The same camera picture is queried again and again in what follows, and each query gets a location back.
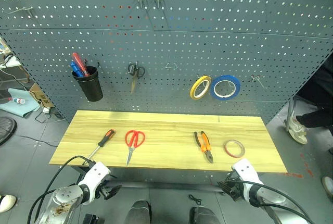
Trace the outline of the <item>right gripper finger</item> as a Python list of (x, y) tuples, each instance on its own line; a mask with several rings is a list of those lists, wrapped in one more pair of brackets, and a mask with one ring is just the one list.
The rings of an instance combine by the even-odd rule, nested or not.
[(224, 181), (218, 181), (218, 186), (223, 190), (226, 194), (234, 194), (234, 186), (230, 183)]
[(233, 199), (234, 202), (244, 199), (243, 195), (239, 192), (229, 192), (228, 195)]

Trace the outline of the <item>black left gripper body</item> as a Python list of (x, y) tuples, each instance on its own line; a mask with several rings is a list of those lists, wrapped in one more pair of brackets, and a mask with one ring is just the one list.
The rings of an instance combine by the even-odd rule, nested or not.
[(99, 194), (104, 198), (104, 200), (110, 199), (112, 187), (109, 184), (109, 181), (102, 182), (96, 189), (96, 194)]

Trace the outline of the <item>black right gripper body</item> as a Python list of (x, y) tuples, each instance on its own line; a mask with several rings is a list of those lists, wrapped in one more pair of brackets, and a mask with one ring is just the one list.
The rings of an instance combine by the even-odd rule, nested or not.
[(239, 182), (240, 176), (236, 170), (232, 170), (227, 174), (225, 182), (230, 183), (234, 186), (234, 192), (239, 192), (244, 196), (244, 186), (243, 183)]

